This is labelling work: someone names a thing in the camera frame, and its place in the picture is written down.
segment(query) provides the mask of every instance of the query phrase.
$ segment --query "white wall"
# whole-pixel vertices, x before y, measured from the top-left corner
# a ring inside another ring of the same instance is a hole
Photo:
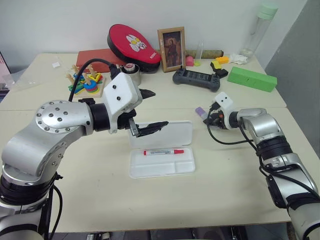
[[[257,50],[265,67],[306,0],[278,0],[280,9]],[[261,0],[0,0],[0,51],[9,67],[29,65],[41,52],[108,48],[110,26],[121,23],[159,48],[157,29],[184,26],[187,49],[236,53]]]

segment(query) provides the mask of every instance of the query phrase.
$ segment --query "white tissue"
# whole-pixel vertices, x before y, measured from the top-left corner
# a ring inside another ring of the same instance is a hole
[[[229,63],[235,63],[235,64],[246,64],[248,62],[248,58],[246,56],[243,55],[239,55],[239,54],[231,54],[229,56]]]

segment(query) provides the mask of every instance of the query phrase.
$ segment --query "green block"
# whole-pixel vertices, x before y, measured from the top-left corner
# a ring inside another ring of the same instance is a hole
[[[277,86],[277,78],[234,66],[229,73],[228,82],[254,89],[271,92]]]

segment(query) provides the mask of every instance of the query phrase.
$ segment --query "red marker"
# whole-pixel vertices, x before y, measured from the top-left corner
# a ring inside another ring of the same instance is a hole
[[[183,154],[185,150],[178,150],[178,149],[172,149],[172,150],[154,150],[154,151],[143,151],[143,155],[165,155],[165,154]]]

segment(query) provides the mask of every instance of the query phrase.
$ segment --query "red marker cap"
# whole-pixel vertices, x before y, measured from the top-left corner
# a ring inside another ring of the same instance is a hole
[[[174,150],[173,153],[174,154],[183,154],[185,152],[185,150]]]

